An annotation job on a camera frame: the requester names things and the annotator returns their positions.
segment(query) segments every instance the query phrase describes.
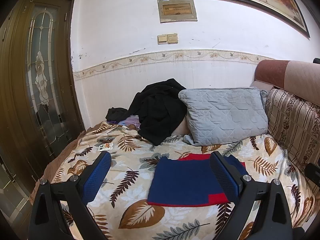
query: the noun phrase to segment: wooden door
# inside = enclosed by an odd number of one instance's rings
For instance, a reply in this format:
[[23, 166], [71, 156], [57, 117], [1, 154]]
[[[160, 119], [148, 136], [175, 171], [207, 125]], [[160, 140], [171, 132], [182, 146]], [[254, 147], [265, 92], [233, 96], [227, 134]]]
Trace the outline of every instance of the wooden door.
[[70, 7], [71, 0], [21, 0], [4, 37], [0, 129], [8, 136], [0, 139], [12, 162], [26, 160], [17, 173], [28, 185], [83, 130], [69, 67]]

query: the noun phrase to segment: plaid fabric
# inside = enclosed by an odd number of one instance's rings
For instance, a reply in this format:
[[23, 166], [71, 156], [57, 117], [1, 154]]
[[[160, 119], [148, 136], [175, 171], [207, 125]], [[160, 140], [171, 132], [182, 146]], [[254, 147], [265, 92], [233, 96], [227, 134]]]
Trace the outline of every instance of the plaid fabric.
[[[320, 157], [320, 107], [281, 90], [272, 89], [268, 95], [266, 112], [268, 132], [279, 146], [288, 150], [288, 157], [304, 174], [308, 163], [318, 165]], [[319, 188], [310, 180], [315, 194]]]

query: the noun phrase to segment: white wall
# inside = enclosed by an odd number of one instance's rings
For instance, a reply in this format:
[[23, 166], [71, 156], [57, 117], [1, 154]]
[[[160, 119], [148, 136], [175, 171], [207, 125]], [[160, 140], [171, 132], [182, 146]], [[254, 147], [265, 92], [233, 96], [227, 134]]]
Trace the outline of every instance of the white wall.
[[[194, 0], [197, 22], [162, 24], [157, 0], [75, 0], [73, 70], [132, 54], [213, 47], [312, 62], [320, 56], [320, 30], [304, 4], [297, 2], [310, 39], [264, 11], [227, 0]], [[158, 45], [157, 35], [166, 33], [178, 33], [179, 43]]]
[[[71, 22], [73, 71], [123, 57], [177, 49], [214, 48], [307, 62], [320, 56], [320, 30], [300, 0], [297, 3], [310, 39], [273, 15], [244, 4], [230, 0], [194, 3], [197, 22], [161, 24], [157, 0], [75, 0]], [[177, 33], [179, 43], [158, 45], [157, 35], [167, 33]], [[103, 121], [108, 108], [128, 107], [135, 93], [147, 84], [171, 77], [187, 88], [250, 85], [255, 66], [234, 64], [236, 71], [225, 62], [161, 63], [76, 80], [84, 124], [88, 128]]]

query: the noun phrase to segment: black picture frame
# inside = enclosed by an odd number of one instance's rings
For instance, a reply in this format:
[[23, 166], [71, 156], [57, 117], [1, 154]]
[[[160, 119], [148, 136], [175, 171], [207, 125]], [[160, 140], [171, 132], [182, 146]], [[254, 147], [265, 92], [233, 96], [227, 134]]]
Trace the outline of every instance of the black picture frame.
[[307, 27], [307, 24], [305, 22], [305, 19], [302, 15], [302, 12], [296, 2], [296, 0], [293, 0], [295, 2], [295, 4], [297, 5], [297, 8], [299, 10], [299, 13], [301, 15], [301, 18], [303, 20], [303, 24], [305, 26], [306, 29], [302, 28], [301, 26], [299, 26], [298, 24], [296, 24], [294, 21], [292, 21], [290, 18], [286, 17], [285, 15], [273, 10], [272, 8], [269, 8], [261, 3], [258, 3], [258, 2], [255, 2], [253, 0], [236, 0], [236, 1], [239, 1], [241, 3], [246, 3], [246, 4], [249, 4], [249, 5], [252, 5], [254, 7], [257, 7], [259, 9], [262, 9], [264, 11], [267, 11], [268, 13], [280, 18], [281, 20], [283, 20], [284, 22], [288, 23], [289, 25], [291, 25], [292, 27], [294, 27], [296, 30], [300, 31], [301, 33], [303, 33], [306, 37], [310, 38], [310, 34], [309, 34], [309, 30], [308, 30], [308, 27]]

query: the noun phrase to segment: blue gripper pad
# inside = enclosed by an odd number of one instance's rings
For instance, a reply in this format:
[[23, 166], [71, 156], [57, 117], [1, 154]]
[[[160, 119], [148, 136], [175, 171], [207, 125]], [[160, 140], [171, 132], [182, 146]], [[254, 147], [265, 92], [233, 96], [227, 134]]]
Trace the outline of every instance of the blue gripper pad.
[[211, 153], [210, 155], [210, 167], [228, 200], [233, 203], [238, 203], [239, 186], [234, 181], [221, 160], [214, 153]]
[[93, 168], [92, 173], [89, 175], [87, 181], [83, 185], [83, 195], [82, 195], [82, 202], [87, 205], [89, 202], [93, 201], [96, 197], [98, 190], [101, 187], [103, 180], [105, 179], [110, 167], [111, 167], [111, 155], [108, 152], [101, 152], [104, 153], [104, 156], [100, 159], [100, 161], [95, 160], [92, 164]]

